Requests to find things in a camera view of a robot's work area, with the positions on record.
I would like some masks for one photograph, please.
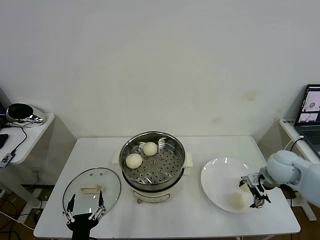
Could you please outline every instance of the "glass lid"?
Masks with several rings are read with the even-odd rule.
[[[63,210],[73,205],[72,215],[94,213],[99,205],[105,213],[116,204],[121,191],[118,176],[104,167],[88,169],[75,177],[67,186],[62,198]]]

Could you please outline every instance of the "white table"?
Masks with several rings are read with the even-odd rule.
[[[301,135],[295,129],[295,121],[295,118],[281,118],[279,121],[280,126],[283,128],[286,134],[288,134],[290,139],[299,137]],[[298,141],[295,145],[306,160],[309,160],[313,164],[320,164],[320,158],[305,141]]]
[[[227,212],[205,195],[201,183],[202,167],[215,157],[233,157],[258,171],[266,164],[251,136],[178,137],[192,153],[193,168],[181,179],[181,189],[162,203],[141,203],[125,182],[114,154],[128,138],[80,138],[66,162],[41,218],[34,230],[39,238],[70,238],[72,232],[62,215],[62,197],[69,182],[90,168],[114,170],[121,180],[121,193],[114,208],[91,230],[99,239],[217,238],[233,236],[297,233],[300,226],[282,191],[269,191],[271,204],[249,213]]]
[[[295,121],[295,118],[281,118],[279,121],[280,126],[283,128],[286,134],[288,134],[290,139],[294,139],[301,135],[295,129]],[[305,141],[298,141],[295,145],[303,155],[304,159],[309,160],[313,164],[320,164],[320,158]],[[300,193],[295,193],[295,198],[292,199],[292,206],[301,207],[309,221],[317,220],[317,217],[309,206],[309,203],[300,195]]]
[[[45,113],[45,115],[46,120],[40,126],[23,128],[27,134],[27,139],[17,148],[17,150],[15,151],[15,156],[11,160],[9,165],[20,164],[26,159],[38,140],[41,138],[43,133],[47,130],[47,128],[55,118],[55,115],[53,113]],[[0,134],[9,135],[4,146],[0,149],[0,159],[3,159],[7,153],[10,153],[25,138],[25,134],[20,128],[17,127],[2,128],[0,130]],[[20,196],[27,202],[27,205],[24,207],[24,210],[21,214],[29,213],[32,208],[38,208],[41,203],[36,198],[40,193],[39,190],[33,192],[33,194],[30,193],[24,187],[22,187],[19,182],[17,182],[14,175],[6,174],[6,170],[6,168],[0,168],[0,183],[8,189],[14,191],[18,196]],[[24,222],[27,217],[27,215],[21,216],[19,220],[21,222]]]

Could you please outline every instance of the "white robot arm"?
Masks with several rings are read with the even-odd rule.
[[[271,202],[267,190],[281,184],[300,192],[305,200],[320,208],[320,164],[313,164],[291,151],[280,150],[269,157],[259,172],[241,177],[254,196],[251,208],[261,208],[265,200]]]

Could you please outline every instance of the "laptop screen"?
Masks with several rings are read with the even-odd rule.
[[[320,85],[308,85],[301,104],[296,125],[320,124]]]

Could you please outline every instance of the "white plate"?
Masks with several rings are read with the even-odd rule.
[[[251,193],[239,188],[241,177],[252,173],[250,167],[240,160],[231,157],[218,157],[209,161],[202,169],[201,184],[205,194],[218,207],[232,213],[247,213],[254,208]],[[242,193],[247,201],[247,206],[241,209],[233,208],[230,204],[232,193]]]

